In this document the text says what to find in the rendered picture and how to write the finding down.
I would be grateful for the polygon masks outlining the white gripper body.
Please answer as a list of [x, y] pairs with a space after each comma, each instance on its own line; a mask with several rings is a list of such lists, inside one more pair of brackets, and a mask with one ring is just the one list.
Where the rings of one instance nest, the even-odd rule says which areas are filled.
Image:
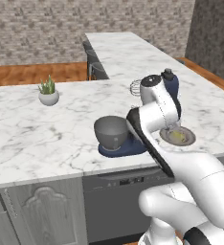
[[181, 121], [177, 121], [167, 126], [166, 131], [178, 131], [180, 127], [181, 127]]

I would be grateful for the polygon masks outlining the yellow butter piece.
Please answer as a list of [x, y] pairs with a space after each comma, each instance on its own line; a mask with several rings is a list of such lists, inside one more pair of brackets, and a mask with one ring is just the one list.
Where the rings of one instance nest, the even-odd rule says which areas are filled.
[[176, 130], [171, 131], [170, 135], [178, 139], [180, 142], [184, 142], [186, 140], [185, 134]]

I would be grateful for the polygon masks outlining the navy blue stand mixer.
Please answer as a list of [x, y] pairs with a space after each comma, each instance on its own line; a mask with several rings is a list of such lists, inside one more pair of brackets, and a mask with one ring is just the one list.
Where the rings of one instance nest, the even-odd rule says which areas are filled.
[[[181, 104], [178, 100], [178, 90], [179, 90], [179, 80], [173, 72], [166, 68], [164, 72], [161, 73], [161, 77], [165, 84], [165, 87], [173, 99], [177, 112], [178, 118], [181, 118]], [[127, 139], [123, 144], [116, 150], [105, 149], [102, 145], [98, 146], [98, 151], [101, 155], [109, 158], [117, 158], [123, 156], [138, 155], [146, 152], [145, 146], [137, 140], [131, 133], [128, 133]]]

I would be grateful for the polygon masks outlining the grey mixer bowl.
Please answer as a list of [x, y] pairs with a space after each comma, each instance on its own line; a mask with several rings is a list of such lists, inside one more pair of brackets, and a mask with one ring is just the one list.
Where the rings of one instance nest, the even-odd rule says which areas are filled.
[[94, 131], [100, 145], [109, 151], [119, 149], [128, 136], [125, 118], [104, 116], [94, 123]]

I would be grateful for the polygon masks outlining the grey round plate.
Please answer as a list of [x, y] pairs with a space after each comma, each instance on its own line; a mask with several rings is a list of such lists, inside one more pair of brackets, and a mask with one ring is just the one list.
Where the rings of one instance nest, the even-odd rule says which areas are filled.
[[188, 146], [192, 145], [196, 141], [196, 137], [193, 132], [186, 127], [181, 126], [178, 131], [185, 134], [186, 140], [184, 142], [180, 142], [178, 139], [172, 137], [170, 135], [171, 131], [166, 131], [165, 129], [161, 129], [159, 134], [164, 141], [171, 145]]

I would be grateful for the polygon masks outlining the grey dishwasher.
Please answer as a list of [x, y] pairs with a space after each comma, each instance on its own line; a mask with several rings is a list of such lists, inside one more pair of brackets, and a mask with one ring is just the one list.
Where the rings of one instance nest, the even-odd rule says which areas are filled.
[[150, 224], [139, 208], [144, 189], [173, 183], [159, 167], [147, 167], [82, 178], [89, 245], [122, 245], [137, 241]]

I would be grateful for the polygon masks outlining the green plant in white pot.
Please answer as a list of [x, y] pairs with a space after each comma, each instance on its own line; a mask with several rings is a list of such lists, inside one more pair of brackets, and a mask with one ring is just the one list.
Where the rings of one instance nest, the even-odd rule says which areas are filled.
[[58, 102], [59, 93], [56, 90], [55, 82], [52, 80], [51, 76], [48, 76], [46, 81], [41, 81], [38, 90], [38, 98], [42, 104], [53, 106]]

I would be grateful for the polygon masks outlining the grey cupboard door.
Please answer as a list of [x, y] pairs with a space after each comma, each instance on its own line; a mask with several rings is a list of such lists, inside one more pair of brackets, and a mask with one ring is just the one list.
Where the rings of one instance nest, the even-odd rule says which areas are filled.
[[80, 177], [3, 188], [0, 193], [21, 245], [88, 245]]

